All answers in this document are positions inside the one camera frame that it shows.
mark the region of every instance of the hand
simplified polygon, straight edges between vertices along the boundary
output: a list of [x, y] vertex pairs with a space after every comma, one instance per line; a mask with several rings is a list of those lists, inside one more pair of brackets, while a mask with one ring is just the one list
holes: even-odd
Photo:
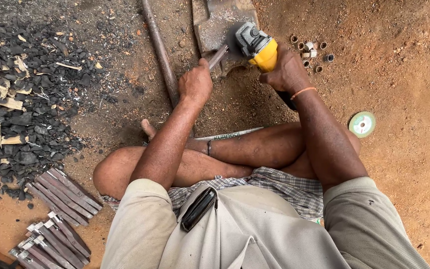
[[180, 101], [193, 101], [201, 107], [212, 94], [213, 83], [206, 59], [201, 58], [198, 66], [186, 72], [179, 80]]
[[272, 72], [261, 74], [260, 82], [270, 84], [273, 89], [287, 91], [290, 94], [313, 87], [302, 59], [289, 51], [284, 44], [278, 45], [278, 61]]

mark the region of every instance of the checkered cloth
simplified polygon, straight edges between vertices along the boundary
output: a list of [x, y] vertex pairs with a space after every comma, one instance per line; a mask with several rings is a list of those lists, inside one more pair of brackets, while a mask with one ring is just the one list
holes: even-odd
[[[170, 188], [168, 193], [175, 214], [178, 215], [182, 205], [200, 184], [205, 184], [216, 190], [243, 185], [268, 189], [288, 201], [300, 217], [308, 220], [323, 217], [323, 189], [318, 180], [297, 178], [267, 167], [257, 168], [252, 175], [241, 179], [215, 176], [214, 180], [200, 181], [191, 187]], [[114, 210], [117, 210], [118, 200], [108, 196], [102, 196], [102, 199]]]

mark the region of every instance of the person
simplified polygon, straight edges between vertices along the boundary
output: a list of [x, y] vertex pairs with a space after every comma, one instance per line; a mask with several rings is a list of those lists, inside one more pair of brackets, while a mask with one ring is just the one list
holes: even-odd
[[98, 164], [94, 184], [117, 209], [101, 268], [429, 268], [300, 56], [280, 45], [260, 81], [292, 95], [300, 122], [189, 139], [212, 92], [200, 59], [160, 130], [142, 122], [150, 144]]

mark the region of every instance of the yellow angle grinder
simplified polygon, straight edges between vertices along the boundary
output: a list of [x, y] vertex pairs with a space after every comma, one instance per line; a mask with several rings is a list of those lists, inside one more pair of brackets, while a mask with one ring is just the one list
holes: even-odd
[[[258, 30], [254, 23], [237, 22], [229, 28], [225, 44], [215, 53], [208, 64], [210, 70], [212, 70], [226, 53], [231, 52], [234, 55], [246, 58], [250, 64], [257, 66], [261, 72], [267, 73], [275, 69], [278, 61], [277, 48], [278, 44], [273, 37]], [[296, 110], [289, 93], [284, 91], [276, 92], [290, 109]]]

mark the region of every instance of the bundle of metal bars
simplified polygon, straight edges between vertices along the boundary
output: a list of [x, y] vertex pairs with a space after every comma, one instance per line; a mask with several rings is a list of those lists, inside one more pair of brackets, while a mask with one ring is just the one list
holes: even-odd
[[51, 168], [27, 183], [31, 193], [68, 223], [89, 225], [88, 219], [102, 209], [102, 205], [79, 184], [56, 168]]
[[26, 240], [9, 254], [27, 269], [82, 269], [89, 263], [90, 249], [71, 226], [51, 211], [46, 222], [27, 227]]

